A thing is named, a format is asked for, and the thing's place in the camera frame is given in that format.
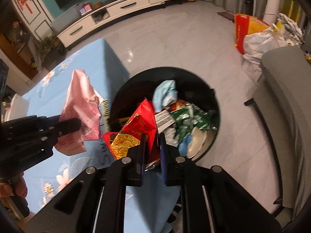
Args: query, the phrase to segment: human hand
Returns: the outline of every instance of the human hand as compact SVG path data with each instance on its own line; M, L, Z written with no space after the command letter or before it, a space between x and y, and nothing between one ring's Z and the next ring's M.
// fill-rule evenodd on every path
M18 175L19 180L14 186L15 186L16 194L18 196L26 198L28 189L27 189L26 182L23 176L24 176L23 172ZM7 183L0 183L0 198L6 198L11 195L13 195L11 186Z

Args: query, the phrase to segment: white label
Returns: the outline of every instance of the white label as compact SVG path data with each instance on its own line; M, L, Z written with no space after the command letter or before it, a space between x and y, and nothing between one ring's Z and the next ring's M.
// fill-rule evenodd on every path
M175 122L175 120L167 110L156 114L155 121L159 133L161 133L163 130L165 130L167 127L171 126Z

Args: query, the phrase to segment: drawer handle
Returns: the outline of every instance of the drawer handle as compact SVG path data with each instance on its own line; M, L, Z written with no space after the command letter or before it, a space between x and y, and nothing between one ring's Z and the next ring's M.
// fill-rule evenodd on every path
M76 29L74 32L71 32L69 35L76 34L78 31L82 30L83 26L81 26L79 29Z
M131 4L128 4L128 5L125 5L125 6L121 7L121 9L124 9L124 8L126 8L126 7L129 7L129 6L133 6L133 5L135 5L135 4L136 4L136 2L133 2L133 3L131 3Z

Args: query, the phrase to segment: white door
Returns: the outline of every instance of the white door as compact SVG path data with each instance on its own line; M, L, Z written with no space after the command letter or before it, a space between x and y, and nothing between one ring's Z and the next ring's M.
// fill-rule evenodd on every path
M52 32L54 18L47 11L42 0L11 0L24 24L37 40Z

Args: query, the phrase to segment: tile floor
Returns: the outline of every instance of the tile floor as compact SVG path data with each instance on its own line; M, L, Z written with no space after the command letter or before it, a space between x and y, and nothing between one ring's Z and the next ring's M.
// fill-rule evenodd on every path
M243 103L256 86L242 70L234 48L234 24L222 8L197 1L150 11L114 24L74 47L105 38L131 76L157 66L188 69L216 91L221 124L211 150L198 165L222 166L265 209L278 197L276 169L268 139L252 107Z

